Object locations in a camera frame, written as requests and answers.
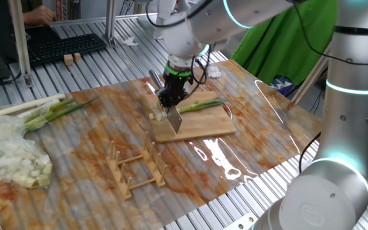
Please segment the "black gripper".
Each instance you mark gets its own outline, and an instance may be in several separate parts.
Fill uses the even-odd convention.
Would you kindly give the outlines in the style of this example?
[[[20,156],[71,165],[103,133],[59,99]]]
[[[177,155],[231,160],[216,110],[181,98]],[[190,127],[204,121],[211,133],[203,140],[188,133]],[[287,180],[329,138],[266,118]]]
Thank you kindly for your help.
[[[163,74],[163,78],[165,89],[157,91],[158,100],[164,108],[175,107],[187,97],[187,92],[184,92],[184,85],[189,76]]]

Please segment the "person's hand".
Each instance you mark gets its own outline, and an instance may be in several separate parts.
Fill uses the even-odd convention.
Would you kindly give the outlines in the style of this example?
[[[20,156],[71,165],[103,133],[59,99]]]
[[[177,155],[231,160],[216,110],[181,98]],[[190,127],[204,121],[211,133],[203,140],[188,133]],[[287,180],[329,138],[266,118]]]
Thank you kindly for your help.
[[[24,24],[27,26],[49,26],[55,15],[53,11],[41,5],[30,12],[23,13]]]

